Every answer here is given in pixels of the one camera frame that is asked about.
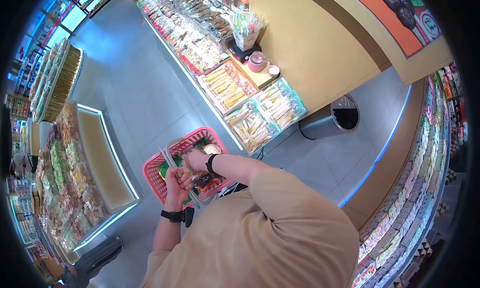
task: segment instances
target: pink jar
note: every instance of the pink jar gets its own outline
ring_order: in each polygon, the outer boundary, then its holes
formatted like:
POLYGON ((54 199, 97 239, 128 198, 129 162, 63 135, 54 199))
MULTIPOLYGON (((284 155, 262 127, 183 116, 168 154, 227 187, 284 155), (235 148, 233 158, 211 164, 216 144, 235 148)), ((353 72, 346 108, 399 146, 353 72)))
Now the pink jar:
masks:
POLYGON ((248 67, 255 73, 261 72, 267 66, 267 61, 261 51, 254 51, 248 58, 248 67))

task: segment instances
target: gray floor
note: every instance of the gray floor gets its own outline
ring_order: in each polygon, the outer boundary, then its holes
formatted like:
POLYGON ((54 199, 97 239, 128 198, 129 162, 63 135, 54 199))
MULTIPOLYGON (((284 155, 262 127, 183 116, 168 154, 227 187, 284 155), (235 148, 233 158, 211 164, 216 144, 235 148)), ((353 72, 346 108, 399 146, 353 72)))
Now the gray floor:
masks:
MULTIPOLYGON (((105 231, 122 237, 124 250, 91 286, 137 287, 162 208, 142 175, 143 163, 159 146, 201 126, 212 128, 229 153, 241 152, 131 0, 112 0, 81 25, 71 43, 86 51, 73 99, 105 112, 121 161, 142 197, 105 231)), ((351 92, 361 113, 354 133, 311 141, 294 124, 265 147, 263 160, 341 205, 378 159, 407 94, 390 68, 351 92)), ((99 235, 79 253, 102 239, 99 235)))

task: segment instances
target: advertisement banner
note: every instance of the advertisement banner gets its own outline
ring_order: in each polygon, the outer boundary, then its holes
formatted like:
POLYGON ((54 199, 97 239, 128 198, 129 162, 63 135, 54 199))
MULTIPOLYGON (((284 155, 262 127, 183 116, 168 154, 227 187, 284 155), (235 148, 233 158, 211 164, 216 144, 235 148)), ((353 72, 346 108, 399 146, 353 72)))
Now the advertisement banner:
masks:
POLYGON ((407 58, 442 33, 422 0, 359 1, 385 26, 407 58))

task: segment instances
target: stainless steel trash can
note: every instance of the stainless steel trash can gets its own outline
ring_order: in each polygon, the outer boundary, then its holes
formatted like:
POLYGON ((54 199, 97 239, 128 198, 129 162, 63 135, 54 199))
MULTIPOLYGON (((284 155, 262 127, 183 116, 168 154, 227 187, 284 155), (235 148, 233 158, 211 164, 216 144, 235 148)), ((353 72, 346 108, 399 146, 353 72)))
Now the stainless steel trash can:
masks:
POLYGON ((321 108, 300 121, 300 131, 308 139, 350 133, 357 129, 360 112, 357 103, 345 94, 328 106, 321 108))

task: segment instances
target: black watch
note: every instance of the black watch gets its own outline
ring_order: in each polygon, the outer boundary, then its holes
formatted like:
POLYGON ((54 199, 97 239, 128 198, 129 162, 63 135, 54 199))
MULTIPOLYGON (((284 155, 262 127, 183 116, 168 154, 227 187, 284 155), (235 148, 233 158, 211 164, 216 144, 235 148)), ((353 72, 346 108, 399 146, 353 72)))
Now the black watch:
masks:
POLYGON ((213 158, 215 158, 216 155, 219 155, 219 154, 213 154, 213 155, 211 155, 210 158, 208 158, 208 161, 207 161, 207 163, 205 163, 205 165, 207 165, 207 170, 208 170, 208 172, 210 172, 211 174, 213 174, 214 177, 216 177, 216 178, 222 178, 222 176, 219 175, 218 173, 214 172, 214 171, 213 171, 213 168, 212 168, 213 158))
POLYGON ((194 219, 195 209, 192 207, 186 207, 185 210, 180 212, 166 212, 162 210, 160 216, 170 219, 170 222, 184 222, 185 226, 188 228, 194 219))

